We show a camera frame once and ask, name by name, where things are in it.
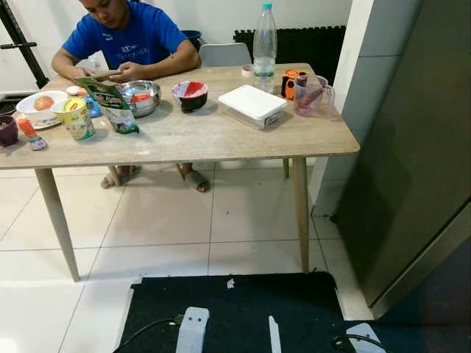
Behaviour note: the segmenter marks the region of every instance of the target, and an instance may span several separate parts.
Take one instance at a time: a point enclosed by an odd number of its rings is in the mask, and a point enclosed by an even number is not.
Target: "chair backrest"
[[[204,44],[199,50],[201,65],[243,66],[251,64],[249,49],[245,43]]]

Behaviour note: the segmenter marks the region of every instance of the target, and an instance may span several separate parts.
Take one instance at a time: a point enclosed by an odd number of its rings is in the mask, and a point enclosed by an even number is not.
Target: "man's arm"
[[[189,71],[201,65],[198,51],[191,41],[184,40],[177,51],[166,59],[151,65],[124,63],[119,66],[120,75],[110,76],[110,81],[122,83],[137,79],[157,79],[162,76]]]
[[[64,48],[60,48],[52,58],[52,68],[59,75],[64,76],[67,79],[75,79],[76,77],[90,76],[93,74],[91,70],[86,68],[75,67],[79,61],[79,59]]]

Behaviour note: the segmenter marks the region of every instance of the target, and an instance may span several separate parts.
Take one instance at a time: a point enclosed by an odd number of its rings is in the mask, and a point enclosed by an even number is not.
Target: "blue t-shirt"
[[[124,31],[109,29],[90,14],[83,16],[63,48],[78,59],[102,50],[111,69],[126,61],[155,64],[176,52],[186,36],[161,9],[128,2],[130,22]]]

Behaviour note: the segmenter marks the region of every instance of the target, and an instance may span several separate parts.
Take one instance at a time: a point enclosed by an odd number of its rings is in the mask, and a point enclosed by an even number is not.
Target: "container lid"
[[[219,101],[255,120],[268,118],[288,105],[285,99],[249,85],[223,94]]]

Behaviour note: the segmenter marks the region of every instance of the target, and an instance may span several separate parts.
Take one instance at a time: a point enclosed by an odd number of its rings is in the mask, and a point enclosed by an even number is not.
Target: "table top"
[[[308,64],[277,65],[278,92],[283,72],[289,68],[312,72]],[[209,87],[208,103],[191,114],[182,113],[171,94],[173,85],[186,80],[205,82]],[[298,116],[289,101],[280,119],[262,131],[224,114],[218,97],[251,84],[252,80],[243,76],[238,66],[198,68],[158,79],[162,101],[153,114],[136,119],[139,134],[121,135],[105,117],[98,117],[93,119],[96,134],[92,138],[75,141],[59,125],[39,131],[49,147],[32,151],[20,133],[18,143],[0,147],[0,169],[334,156],[359,150],[358,142],[335,108],[327,114],[326,96],[319,116]],[[70,85],[70,81],[58,76],[43,90],[65,90]]]

